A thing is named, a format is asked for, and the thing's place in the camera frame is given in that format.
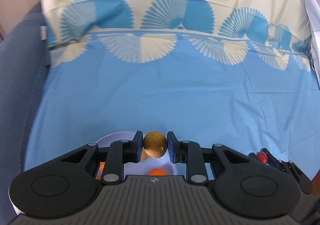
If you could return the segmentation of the brown longan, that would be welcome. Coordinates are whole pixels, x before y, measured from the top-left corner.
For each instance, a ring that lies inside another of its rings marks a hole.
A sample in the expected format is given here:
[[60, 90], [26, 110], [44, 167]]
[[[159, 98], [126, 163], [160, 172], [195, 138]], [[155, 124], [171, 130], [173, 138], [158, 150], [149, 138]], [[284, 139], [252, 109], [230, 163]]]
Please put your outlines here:
[[162, 133], [151, 131], [143, 138], [143, 148], [149, 157], [161, 158], [167, 152], [167, 139]]

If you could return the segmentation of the red cherry tomato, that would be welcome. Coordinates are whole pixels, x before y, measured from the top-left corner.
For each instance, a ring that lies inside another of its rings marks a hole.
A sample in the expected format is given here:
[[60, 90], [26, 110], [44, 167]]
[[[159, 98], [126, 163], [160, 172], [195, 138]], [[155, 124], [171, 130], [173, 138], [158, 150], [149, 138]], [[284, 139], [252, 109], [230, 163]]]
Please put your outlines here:
[[257, 158], [259, 161], [261, 161], [261, 163], [268, 164], [268, 155], [265, 152], [258, 152]]

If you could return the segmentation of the brown longan plate top right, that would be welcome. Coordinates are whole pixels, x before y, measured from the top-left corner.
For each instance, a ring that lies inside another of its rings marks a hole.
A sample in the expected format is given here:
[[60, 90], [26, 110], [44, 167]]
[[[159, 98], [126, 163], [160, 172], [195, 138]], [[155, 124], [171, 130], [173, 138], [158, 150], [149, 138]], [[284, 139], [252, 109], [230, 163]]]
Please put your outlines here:
[[146, 153], [146, 151], [144, 149], [142, 149], [140, 160], [145, 161], [148, 158], [149, 158], [148, 154]]

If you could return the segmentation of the orange top of plate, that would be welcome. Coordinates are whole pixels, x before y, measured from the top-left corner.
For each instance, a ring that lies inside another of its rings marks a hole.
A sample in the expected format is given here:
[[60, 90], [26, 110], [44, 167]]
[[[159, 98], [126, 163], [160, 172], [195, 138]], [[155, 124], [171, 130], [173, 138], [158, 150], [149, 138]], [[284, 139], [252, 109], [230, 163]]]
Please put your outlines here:
[[101, 177], [102, 177], [102, 174], [103, 174], [103, 170], [104, 170], [104, 166], [105, 166], [105, 162], [100, 162], [99, 163], [99, 168], [98, 168], [97, 174], [95, 176], [95, 179], [101, 180]]

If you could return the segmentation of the orange of plate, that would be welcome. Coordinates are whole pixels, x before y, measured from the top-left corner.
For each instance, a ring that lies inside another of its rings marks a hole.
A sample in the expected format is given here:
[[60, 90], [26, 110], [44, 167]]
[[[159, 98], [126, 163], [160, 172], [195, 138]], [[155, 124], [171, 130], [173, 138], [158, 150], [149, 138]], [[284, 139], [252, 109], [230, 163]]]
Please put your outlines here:
[[95, 179], [101, 180], [101, 177], [102, 177], [102, 174], [103, 174], [103, 170], [104, 170], [104, 166], [105, 166], [105, 162], [100, 162], [99, 163], [99, 168], [98, 168], [97, 174], [95, 176]]
[[149, 173], [148, 176], [167, 176], [168, 173], [162, 169], [162, 168], [155, 168], [152, 169]]

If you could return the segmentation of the orange front of plate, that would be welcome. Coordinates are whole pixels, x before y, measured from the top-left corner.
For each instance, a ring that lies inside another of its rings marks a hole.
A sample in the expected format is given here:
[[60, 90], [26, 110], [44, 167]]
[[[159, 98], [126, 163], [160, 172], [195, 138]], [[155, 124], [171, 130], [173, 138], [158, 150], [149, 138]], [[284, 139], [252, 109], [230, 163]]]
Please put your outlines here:
[[162, 168], [155, 168], [152, 169], [149, 173], [148, 176], [167, 176], [168, 173], [162, 169]]

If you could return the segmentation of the blue fan-pattern bed sheet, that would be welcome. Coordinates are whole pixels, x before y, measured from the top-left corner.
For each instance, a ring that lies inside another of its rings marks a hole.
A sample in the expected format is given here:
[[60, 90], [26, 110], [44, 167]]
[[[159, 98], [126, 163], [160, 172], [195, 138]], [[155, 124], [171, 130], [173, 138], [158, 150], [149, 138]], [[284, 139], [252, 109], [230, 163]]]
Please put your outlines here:
[[304, 0], [41, 0], [49, 74], [31, 169], [109, 134], [173, 131], [319, 170]]

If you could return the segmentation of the dark blue sofa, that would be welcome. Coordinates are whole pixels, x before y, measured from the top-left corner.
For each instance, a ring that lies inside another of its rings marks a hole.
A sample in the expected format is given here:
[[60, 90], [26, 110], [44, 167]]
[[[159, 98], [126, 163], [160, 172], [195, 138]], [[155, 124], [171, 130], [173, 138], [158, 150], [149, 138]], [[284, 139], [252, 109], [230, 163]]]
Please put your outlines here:
[[45, 25], [37, 2], [1, 43], [1, 224], [15, 218], [8, 196], [12, 180], [23, 171], [30, 131], [49, 70]]

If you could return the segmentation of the light patterned cloth on backrest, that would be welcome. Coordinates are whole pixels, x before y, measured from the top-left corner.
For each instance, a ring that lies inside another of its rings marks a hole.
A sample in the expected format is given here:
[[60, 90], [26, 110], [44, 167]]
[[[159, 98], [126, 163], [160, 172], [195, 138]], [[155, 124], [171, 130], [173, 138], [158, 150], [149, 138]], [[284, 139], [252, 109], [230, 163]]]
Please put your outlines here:
[[308, 15], [311, 29], [311, 56], [313, 67], [319, 84], [319, 31], [320, 31], [320, 10], [319, 0], [304, 0], [305, 9]]

